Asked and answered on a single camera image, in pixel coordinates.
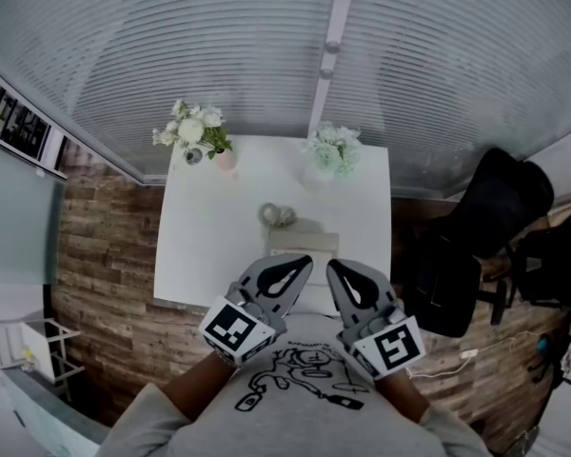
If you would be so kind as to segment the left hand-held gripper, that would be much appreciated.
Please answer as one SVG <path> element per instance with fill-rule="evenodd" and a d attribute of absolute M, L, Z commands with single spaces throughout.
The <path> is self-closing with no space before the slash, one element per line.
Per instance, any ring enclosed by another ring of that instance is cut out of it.
<path fill-rule="evenodd" d="M 307 254 L 285 253 L 253 262 L 217 298 L 200 333 L 228 364 L 241 367 L 286 332 L 284 317 L 313 270 Z"/>

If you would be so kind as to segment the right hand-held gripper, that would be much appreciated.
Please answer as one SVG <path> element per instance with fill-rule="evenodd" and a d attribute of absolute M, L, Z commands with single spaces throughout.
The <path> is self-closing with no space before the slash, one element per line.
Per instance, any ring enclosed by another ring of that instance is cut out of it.
<path fill-rule="evenodd" d="M 425 356 L 416 317 L 404 313 L 384 273 L 357 261 L 332 259 L 325 275 L 345 324 L 337 340 L 367 379 L 383 379 Z"/>

